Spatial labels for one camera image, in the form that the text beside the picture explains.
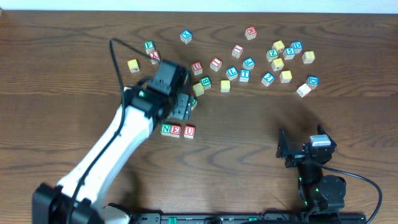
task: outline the white backdrop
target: white backdrop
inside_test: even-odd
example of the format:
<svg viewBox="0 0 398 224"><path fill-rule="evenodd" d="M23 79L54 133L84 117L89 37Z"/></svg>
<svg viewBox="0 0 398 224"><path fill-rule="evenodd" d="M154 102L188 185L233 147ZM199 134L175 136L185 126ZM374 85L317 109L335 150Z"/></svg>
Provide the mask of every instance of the white backdrop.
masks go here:
<svg viewBox="0 0 398 224"><path fill-rule="evenodd" d="M3 9L398 13L398 0L0 0Z"/></svg>

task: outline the wooden table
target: wooden table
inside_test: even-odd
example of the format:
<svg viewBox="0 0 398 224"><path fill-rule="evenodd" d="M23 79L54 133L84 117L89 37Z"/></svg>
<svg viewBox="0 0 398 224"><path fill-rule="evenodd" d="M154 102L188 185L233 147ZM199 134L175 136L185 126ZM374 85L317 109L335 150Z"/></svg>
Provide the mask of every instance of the wooden table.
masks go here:
<svg viewBox="0 0 398 224"><path fill-rule="evenodd" d="M250 41L244 36L249 26L258 31ZM169 138L155 129L117 176L108 201L166 213L302 207L297 171L275 158L278 129L299 146L321 123L338 145L327 165L377 182L384 201L374 222L396 223L397 28L394 15L4 11L0 223L29 223L33 191L42 182L55 185L75 167L113 119L120 96L112 37L143 51L144 41L153 40L162 59L187 67L200 60L213 84L190 117L195 138ZM193 32L188 45L179 37L184 29ZM285 61L292 81L265 87L266 50L277 40L300 40L317 58L304 65L301 53ZM240 59L231 56L235 44L244 47ZM126 62L137 57L120 47L116 52L125 84L155 73L140 61L141 71L131 74ZM217 73L210 70L215 56L223 61ZM226 69L241 69L247 57L256 61L249 83L233 80L231 92L221 93ZM295 91L309 75L318 76L320 86L301 99ZM369 217L376 190L344 178L343 211Z"/></svg>

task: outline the yellow cube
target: yellow cube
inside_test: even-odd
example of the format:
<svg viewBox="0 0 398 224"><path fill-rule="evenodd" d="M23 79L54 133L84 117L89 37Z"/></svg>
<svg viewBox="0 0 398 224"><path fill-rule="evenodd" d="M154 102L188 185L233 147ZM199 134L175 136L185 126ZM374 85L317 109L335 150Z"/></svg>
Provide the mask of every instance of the yellow cube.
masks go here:
<svg viewBox="0 0 398 224"><path fill-rule="evenodd" d="M130 61L127 62L127 64L129 65L131 73L139 71L137 59L130 60Z"/></svg>
<svg viewBox="0 0 398 224"><path fill-rule="evenodd" d="M279 78L281 83L288 83L292 79L292 72L290 72L290 70L283 71L280 73Z"/></svg>
<svg viewBox="0 0 398 224"><path fill-rule="evenodd" d="M229 80L221 81L221 92L226 93L231 89L231 82Z"/></svg>
<svg viewBox="0 0 398 224"><path fill-rule="evenodd" d="M201 83L194 85L192 88L195 92L195 96L200 96L205 93L205 89Z"/></svg>
<svg viewBox="0 0 398 224"><path fill-rule="evenodd" d="M272 49L276 50L279 54L285 50L285 45L281 40L278 40L272 45Z"/></svg>
<svg viewBox="0 0 398 224"><path fill-rule="evenodd" d="M311 52L304 52L303 63L312 63L315 60L315 54Z"/></svg>
<svg viewBox="0 0 398 224"><path fill-rule="evenodd" d="M271 63L271 67L274 70L274 72L282 70L284 67L284 61L282 61L281 58L274 59Z"/></svg>

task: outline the alphabet cube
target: alphabet cube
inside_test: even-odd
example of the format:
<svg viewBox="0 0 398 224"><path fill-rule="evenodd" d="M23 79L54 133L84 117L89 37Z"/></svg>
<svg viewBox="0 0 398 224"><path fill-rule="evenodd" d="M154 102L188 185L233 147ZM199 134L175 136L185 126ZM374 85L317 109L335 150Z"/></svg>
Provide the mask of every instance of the alphabet cube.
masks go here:
<svg viewBox="0 0 398 224"><path fill-rule="evenodd" d="M229 80L234 80L238 77L238 70L235 67L231 67L226 70L226 76Z"/></svg>
<svg viewBox="0 0 398 224"><path fill-rule="evenodd" d="M261 83L264 84L265 86L269 86L274 80L275 76L267 72L266 75L264 75L264 77L262 78Z"/></svg>
<svg viewBox="0 0 398 224"><path fill-rule="evenodd" d="M282 53L285 49L285 45L281 40L278 40L272 45L272 49L276 50L279 53Z"/></svg>
<svg viewBox="0 0 398 224"><path fill-rule="evenodd" d="M293 47L294 53L295 53L295 54L300 53L301 50L303 49L303 45L301 44L300 41L295 41L295 42L293 42L293 43L290 45L290 47Z"/></svg>
<svg viewBox="0 0 398 224"><path fill-rule="evenodd" d="M195 109L195 107L197 107L197 104L198 104L198 100L197 99L193 99L191 110Z"/></svg>
<svg viewBox="0 0 398 224"><path fill-rule="evenodd" d="M271 62L274 59L278 58L278 52L276 50L274 50L274 49L269 50L269 51L267 51L266 57L267 57L268 62Z"/></svg>
<svg viewBox="0 0 398 224"><path fill-rule="evenodd" d="M284 67L284 61L281 58L274 59L271 63L271 67L274 72L281 70Z"/></svg>
<svg viewBox="0 0 398 224"><path fill-rule="evenodd" d="M232 49L232 56L236 57L236 58L240 58L240 56L243 53L243 47L236 44L234 49Z"/></svg>
<svg viewBox="0 0 398 224"><path fill-rule="evenodd" d="M315 54L311 52L304 52L303 63L312 63L315 60Z"/></svg>
<svg viewBox="0 0 398 224"><path fill-rule="evenodd" d="M184 137L193 139L193 135L195 134L195 127L186 126L184 129Z"/></svg>
<svg viewBox="0 0 398 224"><path fill-rule="evenodd" d="M297 89L297 93L303 98L307 94L309 94L311 91L311 88L307 84L303 84Z"/></svg>
<svg viewBox="0 0 398 224"><path fill-rule="evenodd" d="M318 86L318 77L310 76L306 84L313 90Z"/></svg>
<svg viewBox="0 0 398 224"><path fill-rule="evenodd" d="M192 40L192 34L188 30L184 30L180 35L181 41L185 44L189 43Z"/></svg>
<svg viewBox="0 0 398 224"><path fill-rule="evenodd" d="M130 60L130 61L127 62L127 64L129 65L129 68L130 68L130 72L131 72L131 73L134 73L134 72L138 72L138 71L139 71L137 59Z"/></svg>
<svg viewBox="0 0 398 224"><path fill-rule="evenodd" d="M254 63L254 60L252 58L248 58L243 61L243 68L246 70L252 70L255 64L256 63Z"/></svg>
<svg viewBox="0 0 398 224"><path fill-rule="evenodd" d="M285 60L290 60L294 58L294 49L291 47L286 47L284 50L284 59Z"/></svg>
<svg viewBox="0 0 398 224"><path fill-rule="evenodd" d="M203 88L205 90L208 90L211 88L211 81L210 81L209 77L201 78L200 83L201 83L201 85L203 85Z"/></svg>
<svg viewBox="0 0 398 224"><path fill-rule="evenodd" d="M170 131L170 136L179 138L181 133L181 126L178 125L172 125L171 131Z"/></svg>
<svg viewBox="0 0 398 224"><path fill-rule="evenodd" d="M200 75L203 73L203 67L200 62L195 62L192 64L192 71L194 75Z"/></svg>
<svg viewBox="0 0 398 224"><path fill-rule="evenodd" d="M231 89L231 82L229 80L221 81L221 92L227 93Z"/></svg>
<svg viewBox="0 0 398 224"><path fill-rule="evenodd" d="M150 62L152 62L152 64L154 64L154 65L156 65L160 62L160 56L159 56L159 52L157 50L149 53L149 57L150 57Z"/></svg>
<svg viewBox="0 0 398 224"><path fill-rule="evenodd" d="M240 82L248 82L250 79L250 71L249 70L241 70L241 77L239 78Z"/></svg>
<svg viewBox="0 0 398 224"><path fill-rule="evenodd" d="M211 62L210 62L210 68L213 69L214 71L218 72L218 70L221 68L221 65L223 64L223 62L218 59L218 58L214 58Z"/></svg>
<svg viewBox="0 0 398 224"><path fill-rule="evenodd" d="M161 129L160 129L160 133L161 133L162 135L169 136L171 130L172 130L171 124L162 124L162 127L161 127Z"/></svg>
<svg viewBox="0 0 398 224"><path fill-rule="evenodd" d="M205 93L205 89L201 83L192 86L195 96L200 96Z"/></svg>
<svg viewBox="0 0 398 224"><path fill-rule="evenodd" d="M254 38L256 38L257 30L254 27L249 27L246 29L246 32L244 33L244 35L246 36L246 38L248 40L254 39Z"/></svg>
<svg viewBox="0 0 398 224"><path fill-rule="evenodd" d="M149 53L155 51L154 42L151 41L151 40L150 40L150 41L147 41L147 42L144 42L144 47L145 47L145 51L147 52L147 54L149 54Z"/></svg>
<svg viewBox="0 0 398 224"><path fill-rule="evenodd" d="M279 78L281 83L288 83L292 79L292 72L290 72L290 70L283 71L280 73Z"/></svg>

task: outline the wooden surface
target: wooden surface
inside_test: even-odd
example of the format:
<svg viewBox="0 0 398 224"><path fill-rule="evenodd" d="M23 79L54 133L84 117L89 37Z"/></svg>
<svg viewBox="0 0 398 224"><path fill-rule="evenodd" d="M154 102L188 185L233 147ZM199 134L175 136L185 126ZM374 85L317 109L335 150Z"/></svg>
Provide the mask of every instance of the wooden surface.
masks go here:
<svg viewBox="0 0 398 224"><path fill-rule="evenodd" d="M244 30L258 34L246 40ZM278 129L293 145L324 125L338 150L327 164L377 182L384 201L375 223L396 223L398 204L398 18L395 15L206 14L159 12L4 11L0 17L0 223L29 223L30 196L40 183L55 185L90 150L113 119L118 84L108 40L144 51L153 40L163 59L187 67L200 60L213 84L198 97L189 122L193 140L160 135L159 127L128 160L107 201L133 210L163 212L261 212L303 206L297 171L275 158ZM179 37L193 32L185 45ZM285 61L293 79L265 87L271 71L266 50L301 40L302 53ZM231 56L244 47L240 59ZM152 75L155 66L116 49L125 84ZM217 56L223 65L210 70ZM220 93L226 69L256 66L249 83L231 82ZM301 99L296 89L309 75L320 86ZM367 217L377 202L369 184L345 177L346 212Z"/></svg>

